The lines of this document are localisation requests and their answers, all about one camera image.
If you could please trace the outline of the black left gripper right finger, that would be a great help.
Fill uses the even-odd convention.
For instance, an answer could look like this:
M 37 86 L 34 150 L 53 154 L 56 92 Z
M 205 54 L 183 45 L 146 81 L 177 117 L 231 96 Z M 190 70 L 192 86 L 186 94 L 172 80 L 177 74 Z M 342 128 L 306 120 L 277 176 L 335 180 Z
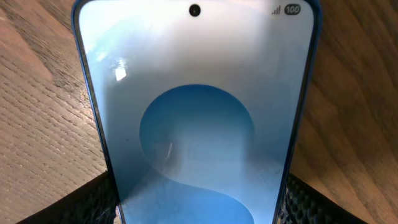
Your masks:
M 366 224 L 292 174 L 287 178 L 277 223 Z

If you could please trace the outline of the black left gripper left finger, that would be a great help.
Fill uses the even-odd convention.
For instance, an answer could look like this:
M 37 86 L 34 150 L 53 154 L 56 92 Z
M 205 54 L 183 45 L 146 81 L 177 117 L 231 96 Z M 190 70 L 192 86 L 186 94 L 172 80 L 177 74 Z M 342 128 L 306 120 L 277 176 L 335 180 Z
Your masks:
M 119 199 L 107 172 L 18 224 L 112 224 Z

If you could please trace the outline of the blue smartphone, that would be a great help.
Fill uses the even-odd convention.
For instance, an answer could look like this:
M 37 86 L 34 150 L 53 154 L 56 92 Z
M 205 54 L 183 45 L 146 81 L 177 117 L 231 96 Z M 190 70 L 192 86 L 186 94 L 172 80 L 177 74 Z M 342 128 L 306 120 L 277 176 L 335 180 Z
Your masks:
M 71 24 L 123 223 L 275 223 L 319 1 L 76 1 Z

